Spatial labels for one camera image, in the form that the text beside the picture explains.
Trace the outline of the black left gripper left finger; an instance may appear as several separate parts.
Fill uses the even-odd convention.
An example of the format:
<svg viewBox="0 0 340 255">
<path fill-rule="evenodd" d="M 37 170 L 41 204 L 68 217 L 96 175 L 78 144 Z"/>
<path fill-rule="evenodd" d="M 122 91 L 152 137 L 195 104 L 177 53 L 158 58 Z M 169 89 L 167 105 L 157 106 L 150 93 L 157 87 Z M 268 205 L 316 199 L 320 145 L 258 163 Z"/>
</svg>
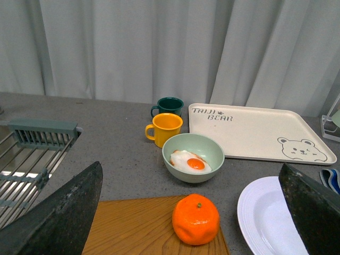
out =
<svg viewBox="0 0 340 255">
<path fill-rule="evenodd" d="M 1 229 L 1 254 L 81 254 L 102 182 L 103 169 L 96 161 Z"/>
</svg>

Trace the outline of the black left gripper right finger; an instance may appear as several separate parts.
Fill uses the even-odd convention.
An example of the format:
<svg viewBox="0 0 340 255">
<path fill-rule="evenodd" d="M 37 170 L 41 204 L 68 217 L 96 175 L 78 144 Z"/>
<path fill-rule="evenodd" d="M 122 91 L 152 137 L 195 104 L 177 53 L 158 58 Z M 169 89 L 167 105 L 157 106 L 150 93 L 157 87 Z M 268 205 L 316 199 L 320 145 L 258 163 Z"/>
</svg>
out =
<svg viewBox="0 0 340 255">
<path fill-rule="evenodd" d="M 287 163 L 278 179 L 308 254 L 339 254 L 339 194 Z"/>
</svg>

